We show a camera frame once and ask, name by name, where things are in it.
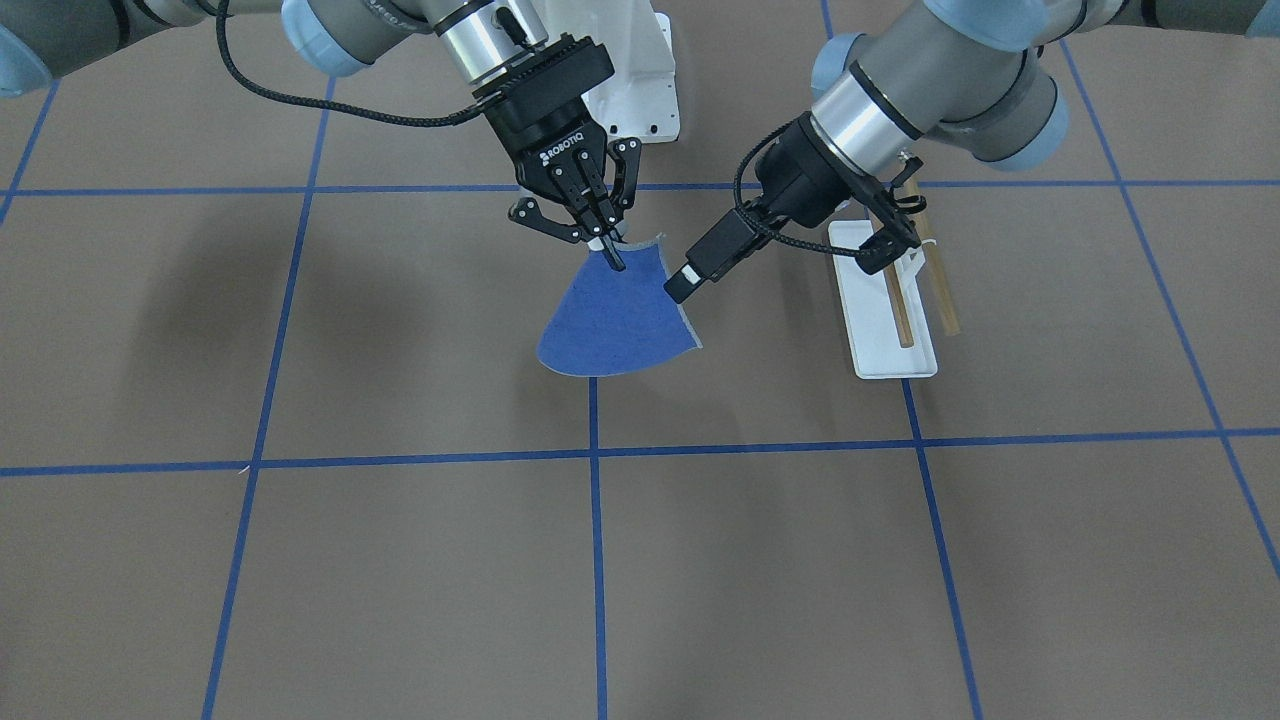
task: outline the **blue grid line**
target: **blue grid line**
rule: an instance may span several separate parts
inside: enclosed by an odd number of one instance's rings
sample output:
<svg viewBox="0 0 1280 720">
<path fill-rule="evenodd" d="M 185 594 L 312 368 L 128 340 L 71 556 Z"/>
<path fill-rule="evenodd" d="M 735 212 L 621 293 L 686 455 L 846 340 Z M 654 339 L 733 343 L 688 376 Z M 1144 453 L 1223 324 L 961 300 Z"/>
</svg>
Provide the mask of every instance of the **blue grid line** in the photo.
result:
<svg viewBox="0 0 1280 720">
<path fill-rule="evenodd" d="M 1280 187 L 1280 179 L 1121 179 L 1128 187 Z"/>
<path fill-rule="evenodd" d="M 1235 482 L 1240 487 L 1240 495 L 1244 498 L 1244 505 L 1248 507 L 1249 515 L 1253 516 L 1253 525 L 1257 528 L 1258 538 L 1262 541 L 1262 547 L 1266 550 L 1267 557 L 1271 560 L 1271 570 L 1275 573 L 1276 579 L 1280 579 L 1280 555 L 1276 553 L 1271 533 L 1267 530 L 1266 521 L 1262 519 L 1262 512 L 1258 510 L 1258 503 L 1253 497 L 1253 491 L 1249 488 L 1249 482 L 1244 477 L 1244 470 L 1240 468 L 1240 462 L 1235 456 L 1235 448 L 1231 447 L 1231 438 L 1226 432 L 1226 427 L 1222 424 L 1222 416 L 1219 414 L 1217 404 L 1213 402 L 1213 396 L 1208 389 L 1208 382 L 1201 369 L 1199 360 L 1196 357 L 1196 351 L 1192 348 L 1190 336 L 1188 336 L 1187 328 L 1183 325 L 1181 316 L 1178 314 L 1178 307 L 1174 305 L 1172 293 L 1165 283 L 1165 275 L 1161 273 L 1160 264 L 1156 261 L 1156 254 L 1147 238 L 1147 231 L 1142 225 L 1142 218 L 1138 215 L 1138 209 L 1134 205 L 1129 188 L 1126 187 L 1124 177 L 1120 173 L 1120 165 L 1116 163 L 1115 154 L 1111 151 L 1111 143 L 1107 141 L 1106 132 L 1102 129 L 1102 120 L 1098 118 L 1098 114 L 1093 108 L 1093 102 L 1089 100 L 1089 94 L 1084 87 L 1084 78 L 1080 76 L 1080 69 L 1076 67 L 1075 59 L 1071 56 L 1071 50 L 1068 47 L 1065 40 L 1061 45 L 1062 55 L 1066 58 L 1066 65 L 1071 70 L 1071 78 L 1075 81 L 1075 86 L 1080 91 L 1080 99 L 1084 101 L 1084 109 L 1088 111 L 1089 120 L 1093 123 L 1093 131 L 1097 133 L 1098 142 L 1102 145 L 1102 154 L 1106 155 L 1107 164 L 1111 167 L 1111 174 L 1115 176 L 1116 183 L 1119 183 L 1120 196 L 1124 199 L 1125 209 L 1129 211 L 1129 219 L 1133 222 L 1133 228 L 1138 233 L 1138 242 L 1142 245 L 1142 251 L 1147 256 L 1147 264 L 1151 266 L 1151 274 L 1156 281 L 1156 287 L 1160 288 L 1160 296 L 1165 301 L 1165 309 L 1169 311 L 1169 316 L 1174 323 L 1174 329 L 1178 332 L 1178 340 L 1183 345 L 1183 352 L 1185 352 L 1187 361 L 1192 366 L 1192 373 L 1196 375 L 1196 383 L 1199 386 L 1201 396 L 1204 398 L 1204 406 L 1208 409 L 1210 418 L 1213 420 L 1213 428 L 1217 430 L 1219 439 L 1222 443 L 1222 451 L 1226 454 L 1228 462 L 1231 466 L 1231 473 L 1235 474 Z"/>
<path fill-rule="evenodd" d="M 145 473 L 204 473 L 210 470 L 241 470 L 248 460 L 215 460 L 209 462 L 122 462 L 115 465 L 42 465 L 31 468 L 0 468 L 0 478 L 37 478 L 46 475 L 119 475 Z"/>
<path fill-rule="evenodd" d="M 920 442 L 925 447 L 993 447 L 1005 445 L 1078 445 L 1092 442 L 1197 439 L 1217 438 L 1220 434 L 1219 430 L 1137 430 L 1125 433 L 923 438 Z"/>
<path fill-rule="evenodd" d="M 325 100 L 333 100 L 335 78 L 329 78 Z M 314 188 L 320 172 L 320 156 L 324 152 L 325 131 L 329 127 L 329 111 L 320 114 L 316 128 L 315 149 L 311 152 L 311 170 L 307 174 L 307 188 Z M 201 720 L 212 720 L 214 702 L 218 698 L 218 683 L 221 679 L 223 657 L 227 652 L 227 637 L 230 632 L 232 610 L 236 606 L 236 589 L 239 584 L 241 564 L 244 559 L 244 543 L 248 539 L 248 524 L 253 512 L 253 497 L 257 493 L 257 478 L 262 465 L 262 450 L 266 446 L 266 429 L 271 420 L 271 405 L 275 400 L 275 382 L 280 373 L 280 357 L 284 355 L 284 337 L 289 327 L 289 311 L 293 307 L 293 291 L 298 281 L 298 266 L 302 261 L 302 245 L 306 241 L 307 224 L 311 219 L 311 200 L 314 193 L 302 197 L 302 210 L 298 215 L 298 231 L 293 240 L 293 255 L 289 260 L 289 279 L 284 286 L 284 302 L 280 306 L 280 320 L 275 331 L 275 346 L 271 350 L 271 365 L 266 375 L 266 389 L 262 392 L 262 411 L 257 423 L 257 437 L 253 441 L 253 457 L 250 461 L 248 480 L 244 483 L 244 502 L 241 506 L 239 524 L 236 528 L 236 548 L 232 551 L 232 566 L 227 575 L 227 593 L 223 597 L 223 612 L 218 623 L 218 637 L 214 641 L 214 657 L 209 667 L 209 685 L 205 689 L 205 703 Z"/>
<path fill-rule="evenodd" d="M 118 197 L 154 195 L 305 195 L 305 186 L 262 187 L 51 187 L 19 190 L 18 197 Z"/>
<path fill-rule="evenodd" d="M 922 181 L 923 188 L 997 187 L 1280 187 L 1280 179 L 956 179 Z M 728 182 L 640 183 L 641 192 L 727 191 Z M 746 190 L 760 190 L 758 182 L 744 182 Z M 172 195 L 397 195 L 435 192 L 518 192 L 516 184 L 321 184 L 306 186 L 227 186 L 227 187 L 46 187 L 5 191 L 5 197 L 128 197 Z"/>
<path fill-rule="evenodd" d="M 998 447 L 1015 445 L 1085 445 L 1102 442 L 1158 442 L 1176 439 L 1213 439 L 1222 433 L 1203 430 L 1151 430 L 1123 433 L 1075 433 L 1046 436 L 975 436 L 922 438 L 924 447 Z M 1228 429 L 1231 437 L 1280 437 L 1280 428 Z M 755 455 L 777 452 L 851 452 L 874 450 L 910 450 L 915 439 L 868 439 L 845 442 L 778 442 L 755 445 L 673 445 L 649 447 L 598 447 L 567 450 L 524 450 L 497 452 L 447 452 L 420 455 L 360 455 L 347 457 L 280 457 L 257 462 L 262 470 L 306 468 L 361 468 L 375 465 L 454 465 L 484 462 L 534 462 L 541 460 L 588 460 L 598 457 L 671 457 L 689 455 Z M 186 473 L 207 470 L 241 470 L 252 460 L 219 460 L 207 462 L 137 462 L 96 465 L 41 465 L 0 468 L 0 478 L 44 475 L 99 475 L 122 473 Z"/>
<path fill-rule="evenodd" d="M 458 465 L 466 462 L 527 462 L 535 460 L 585 460 L 590 450 L 527 450 L 511 452 L 442 452 L 436 455 L 364 455 L 353 457 L 300 457 L 262 460 L 264 470 L 301 468 L 367 468 L 372 465 Z"/>
<path fill-rule="evenodd" d="M 591 570 L 595 582 L 595 715 L 609 719 L 608 644 L 604 614 L 604 518 L 600 510 L 600 402 L 599 380 L 586 380 L 591 456 Z"/>
<path fill-rule="evenodd" d="M 1280 428 L 1238 428 L 1226 430 L 1226 434 L 1230 437 L 1280 437 Z"/>
<path fill-rule="evenodd" d="M 956 648 L 960 652 L 960 666 L 964 670 L 964 684 L 969 691 L 969 707 L 973 711 L 973 720 L 983 720 L 982 698 L 978 694 L 978 679 L 973 671 L 969 638 L 964 629 L 964 614 L 960 611 L 960 596 L 956 593 L 955 577 L 951 571 L 951 555 L 947 552 L 947 538 L 942 530 L 942 512 L 938 510 L 938 498 L 933 492 L 933 474 L 929 471 L 929 457 L 924 450 L 924 437 L 920 434 L 920 418 L 915 411 L 915 396 L 911 393 L 911 380 L 902 380 L 902 401 L 906 404 L 906 418 L 911 423 L 915 460 L 920 466 L 924 500 L 929 506 L 929 524 L 933 527 L 933 542 L 938 548 L 938 565 L 942 569 L 942 583 L 947 591 L 951 625 L 956 635 Z"/>
<path fill-rule="evenodd" d="M 22 176 L 27 172 L 27 164 L 31 163 L 31 155 L 36 151 L 36 142 L 40 141 L 40 132 L 45 129 L 45 119 L 49 118 L 49 109 L 54 105 L 54 97 L 58 96 L 58 87 L 61 81 L 54 81 L 49 86 L 49 92 L 45 95 L 45 104 L 40 106 L 40 114 L 36 115 L 36 124 L 31 128 L 31 135 L 27 137 L 27 146 L 22 150 L 22 159 L 18 160 L 18 168 L 13 172 L 13 179 L 9 182 L 9 188 L 5 190 L 4 201 L 0 202 L 0 225 L 4 225 L 4 219 L 9 217 L 9 208 L 13 206 L 13 199 L 18 196 L 18 187 L 22 184 Z"/>
</svg>

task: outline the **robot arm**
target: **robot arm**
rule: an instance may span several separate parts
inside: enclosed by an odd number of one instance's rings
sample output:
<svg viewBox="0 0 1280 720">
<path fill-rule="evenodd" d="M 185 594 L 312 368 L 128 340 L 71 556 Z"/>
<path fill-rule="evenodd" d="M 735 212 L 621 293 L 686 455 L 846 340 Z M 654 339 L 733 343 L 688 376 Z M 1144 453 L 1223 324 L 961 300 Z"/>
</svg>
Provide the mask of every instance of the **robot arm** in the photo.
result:
<svg viewBox="0 0 1280 720">
<path fill-rule="evenodd" d="M 689 250 L 667 292 L 684 302 L 771 240 L 882 270 L 920 245 L 910 219 L 920 199 L 893 196 L 920 165 L 908 150 L 928 137 L 996 169 L 1037 165 L 1065 137 L 1068 114 L 1034 49 L 1107 23 L 1276 36 L 1280 0 L 916 0 L 881 37 L 837 37 L 814 69 L 817 102 L 756 147 L 768 146 L 755 165 L 760 196 L 741 202 L 753 151 L 735 178 L 735 208 Z M 899 160 L 906 165 L 886 190 L 877 176 Z M 882 223 L 858 250 L 780 232 L 788 222 L 818 227 L 850 199 Z"/>
<path fill-rule="evenodd" d="M 635 201 L 641 143 L 609 141 L 582 101 L 613 74 L 608 51 L 589 37 L 550 38 L 530 0 L 0 0 L 0 96 L 45 87 L 219 10 L 279 12 L 298 53 L 335 77 L 372 65 L 412 35 L 435 35 L 471 86 L 517 182 L 563 206 L 572 224 L 545 218 L 534 197 L 521 197 L 508 217 L 566 242 L 602 247 L 609 264 L 623 269 L 613 243 Z M 243 76 L 237 79 L 246 85 Z M 605 158 L 613 163 L 612 190 Z"/>
</svg>

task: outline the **light blue joint cap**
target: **light blue joint cap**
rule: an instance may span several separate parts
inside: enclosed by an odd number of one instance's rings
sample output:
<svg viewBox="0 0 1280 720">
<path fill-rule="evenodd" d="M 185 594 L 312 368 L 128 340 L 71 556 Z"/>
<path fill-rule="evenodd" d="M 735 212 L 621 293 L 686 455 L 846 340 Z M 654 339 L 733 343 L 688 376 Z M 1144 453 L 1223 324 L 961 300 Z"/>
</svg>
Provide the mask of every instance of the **light blue joint cap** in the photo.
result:
<svg viewBox="0 0 1280 720">
<path fill-rule="evenodd" d="M 40 55 L 0 26 L 0 97 L 17 97 L 52 83 L 54 74 Z"/>
<path fill-rule="evenodd" d="M 1280 37 L 1280 0 L 1268 0 L 1244 31 L 1249 37 Z"/>
<path fill-rule="evenodd" d="M 1043 0 L 924 0 L 951 29 L 1005 53 L 1032 46 L 1048 24 Z"/>
<path fill-rule="evenodd" d="M 280 20 L 293 49 L 317 70 L 332 77 L 347 77 L 370 67 L 338 45 L 311 9 L 310 0 L 284 0 Z"/>
<path fill-rule="evenodd" d="M 992 163 L 983 164 L 988 168 L 995 168 L 1005 173 L 1020 173 L 1023 170 L 1029 170 L 1044 160 L 1048 160 L 1050 155 L 1052 155 L 1053 151 L 1062 145 L 1062 141 L 1066 140 L 1066 129 L 1070 124 L 1071 111 L 1066 109 L 1066 100 L 1062 97 L 1062 91 L 1060 90 L 1057 92 L 1057 100 L 1053 101 L 1053 110 L 1048 114 L 1048 120 L 1025 147 L 1004 160 L 995 160 Z"/>
<path fill-rule="evenodd" d="M 836 85 L 840 76 L 845 74 L 849 67 L 845 60 L 854 49 L 854 42 L 865 33 L 845 32 L 827 41 L 818 51 L 818 59 L 813 61 L 813 74 L 809 76 L 809 87 L 813 90 L 813 99 L 826 95 L 831 86 Z"/>
</svg>

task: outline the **white mounting bracket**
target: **white mounting bracket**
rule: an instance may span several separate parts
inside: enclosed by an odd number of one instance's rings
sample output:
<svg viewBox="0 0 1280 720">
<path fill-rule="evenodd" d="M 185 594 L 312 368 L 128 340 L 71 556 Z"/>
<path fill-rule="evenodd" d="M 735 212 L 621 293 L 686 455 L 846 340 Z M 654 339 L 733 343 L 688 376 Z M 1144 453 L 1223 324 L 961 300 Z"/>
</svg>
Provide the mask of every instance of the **white mounting bracket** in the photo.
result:
<svg viewBox="0 0 1280 720">
<path fill-rule="evenodd" d="M 680 136 L 671 18 L 649 0 L 534 0 L 552 38 L 562 32 L 604 45 L 614 74 L 582 99 L 611 138 L 672 142 Z"/>
</svg>

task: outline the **wooden dowel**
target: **wooden dowel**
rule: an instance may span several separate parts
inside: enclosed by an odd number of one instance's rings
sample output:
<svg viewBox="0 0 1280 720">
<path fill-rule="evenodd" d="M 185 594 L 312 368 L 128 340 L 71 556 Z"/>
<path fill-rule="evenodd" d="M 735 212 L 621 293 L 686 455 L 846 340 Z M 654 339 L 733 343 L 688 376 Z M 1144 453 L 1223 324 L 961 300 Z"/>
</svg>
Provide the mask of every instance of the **wooden dowel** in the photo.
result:
<svg viewBox="0 0 1280 720">
<path fill-rule="evenodd" d="M 915 178 L 909 178 L 902 190 L 906 195 L 920 195 L 920 184 Z M 937 240 L 933 234 L 933 225 L 925 213 L 916 213 L 916 234 L 920 240 Z M 960 334 L 960 315 L 956 313 L 955 299 L 951 295 L 951 282 L 947 281 L 946 265 L 942 263 L 942 251 L 936 242 L 924 243 L 924 266 L 929 270 L 929 281 L 933 284 L 933 295 L 938 301 L 938 314 L 942 316 L 942 332 L 947 336 Z"/>
<path fill-rule="evenodd" d="M 897 277 L 897 265 L 884 268 L 882 274 L 884 284 L 888 287 L 888 305 L 893 309 L 897 343 L 901 347 L 915 347 L 915 333 L 911 332 L 911 319 L 906 315 L 906 299 L 902 297 L 902 283 Z"/>
</svg>

